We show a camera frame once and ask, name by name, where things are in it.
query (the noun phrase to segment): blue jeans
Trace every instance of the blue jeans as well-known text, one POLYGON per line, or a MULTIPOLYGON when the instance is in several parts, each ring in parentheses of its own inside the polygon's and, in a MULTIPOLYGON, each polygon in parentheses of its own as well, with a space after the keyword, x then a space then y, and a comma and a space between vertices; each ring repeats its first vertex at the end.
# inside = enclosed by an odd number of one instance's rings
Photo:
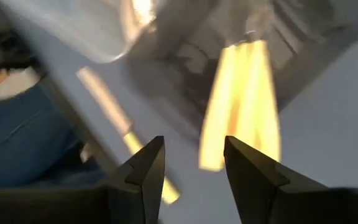
POLYGON ((38 85, 0 101, 0 188, 78 186, 104 177, 98 166, 65 167, 82 143, 38 85))

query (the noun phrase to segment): denim fabric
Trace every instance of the denim fabric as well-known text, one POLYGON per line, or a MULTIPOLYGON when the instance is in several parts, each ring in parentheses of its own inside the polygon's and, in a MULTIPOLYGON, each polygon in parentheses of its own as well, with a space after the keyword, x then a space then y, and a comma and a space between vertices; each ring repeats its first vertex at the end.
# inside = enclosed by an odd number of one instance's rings
POLYGON ((54 180, 39 180, 68 151, 78 150, 75 145, 79 143, 71 126, 39 85, 0 101, 0 188, 34 184, 36 180, 43 185, 97 181, 103 176, 98 167, 55 170, 61 174, 53 175, 54 180))

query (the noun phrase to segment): person's leg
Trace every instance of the person's leg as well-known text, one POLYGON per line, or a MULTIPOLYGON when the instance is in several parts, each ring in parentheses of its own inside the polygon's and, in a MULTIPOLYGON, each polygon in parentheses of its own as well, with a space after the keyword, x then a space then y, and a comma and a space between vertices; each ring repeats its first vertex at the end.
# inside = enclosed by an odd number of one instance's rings
POLYGON ((0 187, 31 183, 79 143, 38 85, 0 101, 0 187))

